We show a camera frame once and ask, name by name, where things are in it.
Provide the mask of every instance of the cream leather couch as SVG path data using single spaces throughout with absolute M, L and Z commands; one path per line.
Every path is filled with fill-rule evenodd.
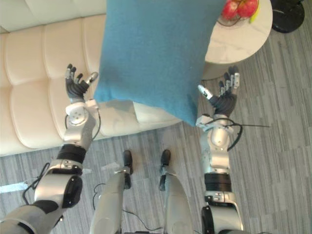
M 103 13 L 102 0 L 0 0 L 1 156 L 62 144 L 69 104 L 64 72 L 68 63 L 84 77 L 98 71 Z M 131 101 L 100 103 L 100 115 L 97 139 L 180 122 L 159 108 Z

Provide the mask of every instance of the wire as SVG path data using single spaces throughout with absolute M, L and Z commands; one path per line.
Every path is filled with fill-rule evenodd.
M 39 181 L 41 180 L 41 178 L 43 177 L 43 175 L 44 175 L 46 169 L 47 169 L 49 166 L 50 166 L 50 163 L 47 162 L 47 163 L 43 166 L 43 168 L 42 168 L 42 170 L 41 170 L 39 176 L 37 176 L 37 179 L 36 179 L 34 182 L 32 182 L 32 183 L 23 191 L 23 193 L 22 193 L 22 198 L 23 198 L 23 200 L 24 200 L 24 202 L 25 202 L 26 205 L 29 205 L 29 202 L 28 202 L 28 200 L 27 200 L 27 198 L 26 198 L 26 193 L 27 193 L 27 191 L 28 191 L 30 188 L 32 188 L 33 190 L 36 189 L 36 187 L 37 187 L 38 184 L 39 184 Z
M 104 183 L 101 183 L 101 184 L 96 185 L 96 186 L 94 187 L 94 189 L 93 189 L 94 195 L 93 195 L 92 205 L 93 205 L 93 209 L 94 209 L 94 210 L 96 209 L 94 200 L 95 200 L 96 195 L 98 194 L 98 192 L 96 191 L 96 188 L 97 188 L 99 185 L 102 185 L 102 184 L 105 185 Z M 135 217 L 137 217 L 137 218 L 140 220 L 140 222 L 143 224 L 143 226 L 144 226 L 147 230 L 149 230 L 149 231 L 156 231 L 156 230 L 159 230 L 159 229 L 162 229 L 162 228 L 163 228 L 163 227 L 149 228 L 149 227 L 147 227 L 147 226 L 145 225 L 144 221 L 143 221 L 137 214 L 135 214 L 135 213 L 133 213 L 133 212 L 131 212 L 131 211 L 127 211 L 127 210 L 125 210 L 125 209 L 122 209 L 122 211 L 124 211 L 125 213 L 131 214 L 131 215 L 134 215 Z
M 67 127 L 67 118 L 68 118 L 68 115 L 66 114 L 65 115 L 65 128 L 67 129 L 68 127 Z
M 95 204 L 94 204 L 94 198 L 96 198 L 96 195 L 98 194 L 97 191 L 96 191 L 96 189 L 97 189 L 97 187 L 100 186 L 100 185 L 105 185 L 105 184 L 104 184 L 104 183 L 100 183 L 100 184 L 98 184 L 97 186 L 95 186 L 94 189 L 93 189 L 94 195 L 93 195 L 93 198 L 92 198 L 92 205 L 93 205 L 93 209 L 94 209 L 94 210 L 96 210 L 96 206 L 95 206 Z
M 97 135 L 98 135 L 98 133 L 99 133 L 99 130 L 100 130 L 100 128 L 101 128 L 101 116 L 99 115 L 99 111 L 97 110 L 97 115 L 98 115 L 98 129 L 97 129 L 97 133 L 95 134 L 95 136 L 92 138 L 92 140 L 94 140 L 96 137 L 97 137 Z
M 159 230 L 159 229 L 163 229 L 163 227 L 149 228 L 149 227 L 147 227 L 147 226 L 145 225 L 145 223 L 143 222 L 143 220 L 142 220 L 137 214 L 135 214 L 135 213 L 133 213 L 133 212 L 131 212 L 131 211 L 126 211 L 126 210 L 124 210 L 124 209 L 122 209 L 122 211 L 124 211 L 125 213 L 131 214 L 131 215 L 134 215 L 135 217 L 137 217 L 137 218 L 140 220 L 140 222 L 143 224 L 143 226 L 144 226 L 147 230 L 149 230 L 149 231 L 156 231 L 156 230 Z
M 267 126 L 267 125 L 252 125 L 252 124 L 240 124 L 240 123 L 235 123 L 233 120 L 231 120 L 230 118 L 216 118 L 216 119 L 213 119 L 211 120 L 210 122 L 207 123 L 208 124 L 211 124 L 213 122 L 216 122 L 218 120 L 227 120 L 227 121 L 230 121 L 232 124 L 229 124 L 229 125 L 225 125 L 225 127 L 232 127 L 232 126 L 239 126 L 239 132 L 237 133 L 237 137 L 236 139 L 234 140 L 234 142 L 232 143 L 232 145 L 228 148 L 228 151 L 230 151 L 240 140 L 242 134 L 243 134 L 243 126 L 246 126 L 246 127 L 263 127 L 263 128 L 270 128 L 270 126 Z

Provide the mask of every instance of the gray carpet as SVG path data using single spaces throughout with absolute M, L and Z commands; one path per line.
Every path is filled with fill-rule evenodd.
M 232 119 L 246 127 L 230 152 L 232 183 L 245 229 L 251 233 L 311 233 L 312 135 L 312 3 L 304 1 L 306 19 L 297 31 L 272 31 L 265 45 L 242 62 L 241 87 Z M 217 92 L 218 80 L 204 85 Z M 199 113 L 212 114 L 200 99 Z M 65 214 L 54 234 L 86 234 L 93 215 L 93 187 L 108 180 L 124 149 L 134 157 L 133 187 L 124 193 L 124 208 L 137 213 L 149 227 L 163 225 L 163 194 L 158 190 L 161 152 L 170 149 L 189 198 L 194 229 L 201 230 L 205 205 L 200 166 L 200 130 L 180 123 L 168 128 L 92 143 L 84 167 L 80 203 Z M 39 174 L 58 148 L 0 158 L 0 186 Z M 0 217 L 22 205 L 21 192 L 0 194 Z M 124 231 L 144 230 L 138 219 L 123 214 Z

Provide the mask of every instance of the red apple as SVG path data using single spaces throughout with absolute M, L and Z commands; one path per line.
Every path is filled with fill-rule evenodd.
M 238 5 L 237 13 L 241 17 L 251 17 L 258 8 L 258 0 L 242 0 Z
M 227 0 L 222 11 L 223 18 L 226 20 L 234 18 L 237 15 L 238 4 L 239 2 Z

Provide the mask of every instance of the teal cushion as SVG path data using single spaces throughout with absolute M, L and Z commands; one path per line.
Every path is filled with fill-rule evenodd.
M 131 100 L 195 125 L 210 35 L 225 0 L 107 0 L 95 92 Z

